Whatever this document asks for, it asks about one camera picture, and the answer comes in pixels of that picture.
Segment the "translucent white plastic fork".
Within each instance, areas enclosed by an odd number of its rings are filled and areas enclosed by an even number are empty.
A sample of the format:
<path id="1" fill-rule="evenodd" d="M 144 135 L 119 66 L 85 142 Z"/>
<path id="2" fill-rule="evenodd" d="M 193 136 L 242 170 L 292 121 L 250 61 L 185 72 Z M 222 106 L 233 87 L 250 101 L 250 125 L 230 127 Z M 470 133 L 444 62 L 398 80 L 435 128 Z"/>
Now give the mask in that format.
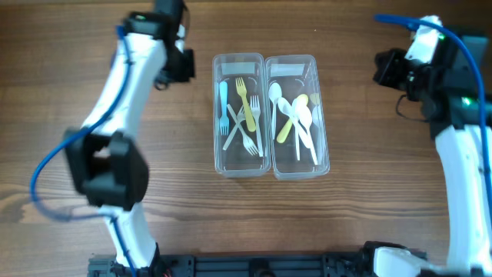
<path id="1" fill-rule="evenodd" d="M 241 109 L 239 110 L 238 114 L 236 115 L 236 118 L 237 118 L 236 124 L 235 124 L 234 128 L 232 129 L 231 133 L 228 135 L 228 138 L 225 141 L 224 146 L 222 148 L 224 151 L 226 151 L 228 149 L 229 145 L 231 144 L 232 139 L 234 138 L 236 131 L 238 130 L 238 127 L 245 120 L 244 107 L 243 106 L 241 106 Z"/>

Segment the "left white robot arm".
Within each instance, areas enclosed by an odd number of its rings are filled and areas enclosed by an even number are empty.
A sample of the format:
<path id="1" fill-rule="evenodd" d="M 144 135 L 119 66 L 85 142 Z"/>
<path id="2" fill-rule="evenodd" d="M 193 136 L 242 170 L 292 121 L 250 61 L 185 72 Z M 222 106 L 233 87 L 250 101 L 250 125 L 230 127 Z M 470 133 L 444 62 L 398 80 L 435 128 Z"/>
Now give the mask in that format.
<path id="1" fill-rule="evenodd" d="M 102 94 L 65 147 L 75 190 L 105 219 L 117 250 L 118 276 L 159 276 L 164 265 L 142 200 L 149 167 L 136 145 L 141 114 L 153 88 L 194 78 L 194 53 L 185 48 L 190 15 L 182 0 L 157 0 L 150 12 L 130 12 Z"/>

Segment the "light blue plastic fork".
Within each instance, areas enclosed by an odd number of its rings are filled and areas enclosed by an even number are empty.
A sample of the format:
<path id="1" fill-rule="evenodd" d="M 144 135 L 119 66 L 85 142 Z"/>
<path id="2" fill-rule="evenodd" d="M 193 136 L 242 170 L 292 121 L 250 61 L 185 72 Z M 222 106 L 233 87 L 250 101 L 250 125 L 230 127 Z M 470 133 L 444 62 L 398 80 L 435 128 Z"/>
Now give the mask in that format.
<path id="1" fill-rule="evenodd" d="M 219 118 L 219 126 L 222 135 L 228 135 L 229 132 L 229 118 L 228 112 L 228 84 L 223 81 L 219 84 L 219 97 L 221 102 L 221 117 Z"/>

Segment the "white spoon thin handle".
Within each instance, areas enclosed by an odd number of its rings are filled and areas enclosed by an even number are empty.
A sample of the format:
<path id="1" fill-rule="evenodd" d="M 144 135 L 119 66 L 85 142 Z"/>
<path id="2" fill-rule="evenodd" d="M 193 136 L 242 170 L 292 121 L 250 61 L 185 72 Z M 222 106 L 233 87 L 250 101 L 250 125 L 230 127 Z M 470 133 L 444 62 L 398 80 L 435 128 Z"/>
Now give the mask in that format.
<path id="1" fill-rule="evenodd" d="M 276 131 L 276 110 L 278 99 L 282 96 L 281 87 L 277 82 L 273 82 L 268 91 L 269 99 L 272 102 L 271 112 L 271 135 L 274 138 Z"/>

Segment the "white spoon thick handle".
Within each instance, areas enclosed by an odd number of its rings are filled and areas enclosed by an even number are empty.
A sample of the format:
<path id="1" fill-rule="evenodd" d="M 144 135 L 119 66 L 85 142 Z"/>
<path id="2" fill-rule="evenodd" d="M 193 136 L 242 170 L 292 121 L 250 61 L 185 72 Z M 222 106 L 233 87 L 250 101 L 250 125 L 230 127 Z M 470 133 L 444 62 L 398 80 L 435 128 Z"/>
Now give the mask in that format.
<path id="1" fill-rule="evenodd" d="M 309 149 L 311 150 L 311 156 L 312 156 L 312 159 L 314 161 L 314 164 L 315 165 L 318 165 L 317 155 L 316 155 L 316 151 L 315 151 L 315 148 L 314 148 L 314 143 L 313 143 L 313 139 L 312 139 L 312 136 L 311 136 L 311 130 L 310 130 L 311 124 L 312 124 L 311 111 L 305 105 L 298 105 L 296 107 L 295 111 L 296 111 L 296 113 L 298 115 L 299 121 L 301 122 L 301 124 L 306 129 L 308 141 L 310 142 Z"/>

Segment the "yellow plastic fork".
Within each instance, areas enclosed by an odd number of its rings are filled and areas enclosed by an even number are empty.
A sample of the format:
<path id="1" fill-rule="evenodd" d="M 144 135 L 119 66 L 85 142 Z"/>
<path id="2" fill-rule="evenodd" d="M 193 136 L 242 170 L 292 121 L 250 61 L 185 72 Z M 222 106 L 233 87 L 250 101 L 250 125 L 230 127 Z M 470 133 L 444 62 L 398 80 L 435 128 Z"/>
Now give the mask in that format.
<path id="1" fill-rule="evenodd" d="M 235 85 L 237 89 L 237 94 L 241 97 L 243 108 L 244 108 L 244 116 L 247 124 L 247 128 L 249 132 L 256 131 L 256 124 L 254 122 L 254 118 L 251 112 L 251 107 L 247 100 L 247 89 L 242 77 L 235 79 Z"/>

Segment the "yellow plastic spoon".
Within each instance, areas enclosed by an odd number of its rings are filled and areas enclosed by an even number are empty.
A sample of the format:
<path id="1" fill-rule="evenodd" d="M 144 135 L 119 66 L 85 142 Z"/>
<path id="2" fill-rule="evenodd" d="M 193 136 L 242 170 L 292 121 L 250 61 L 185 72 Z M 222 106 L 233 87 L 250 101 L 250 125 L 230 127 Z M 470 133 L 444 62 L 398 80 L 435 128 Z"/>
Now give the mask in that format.
<path id="1" fill-rule="evenodd" d="M 298 106 L 306 106 L 309 101 L 309 98 L 305 94 L 300 94 L 293 102 L 292 105 L 289 105 L 287 99 L 280 97 L 278 99 L 278 107 L 282 113 L 289 117 L 288 122 L 284 125 L 282 130 L 278 133 L 277 142 L 284 143 L 287 139 L 287 136 L 290 132 L 292 126 L 294 129 L 298 128 L 298 116 L 296 113 L 296 108 Z"/>

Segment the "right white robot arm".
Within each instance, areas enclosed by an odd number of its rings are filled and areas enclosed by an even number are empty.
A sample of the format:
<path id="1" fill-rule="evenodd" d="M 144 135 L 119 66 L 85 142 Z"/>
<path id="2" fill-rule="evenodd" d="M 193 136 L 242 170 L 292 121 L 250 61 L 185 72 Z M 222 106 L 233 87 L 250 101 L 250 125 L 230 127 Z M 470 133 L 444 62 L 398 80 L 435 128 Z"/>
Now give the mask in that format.
<path id="1" fill-rule="evenodd" d="M 414 32 L 410 48 L 378 53 L 374 80 L 422 104 L 444 170 L 449 249 L 439 266 L 400 245 L 374 245 L 371 269 L 376 276 L 489 276 L 491 100 L 479 69 L 488 39 L 424 20 L 405 24 Z"/>

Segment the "translucent white plastic spoon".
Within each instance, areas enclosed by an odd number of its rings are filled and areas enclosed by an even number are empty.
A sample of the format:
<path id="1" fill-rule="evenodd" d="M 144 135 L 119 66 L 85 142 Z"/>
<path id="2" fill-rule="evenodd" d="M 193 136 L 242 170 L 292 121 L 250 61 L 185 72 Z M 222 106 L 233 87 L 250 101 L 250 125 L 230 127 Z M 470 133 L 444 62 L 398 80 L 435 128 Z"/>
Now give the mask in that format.
<path id="1" fill-rule="evenodd" d="M 295 98 L 294 101 L 292 102 L 294 115 L 295 115 L 295 109 L 297 107 L 297 104 L 298 104 L 298 98 Z M 298 134 L 298 129 L 296 127 L 294 127 L 294 144 L 295 144 L 295 152 L 296 152 L 297 160 L 300 161 L 299 134 Z"/>

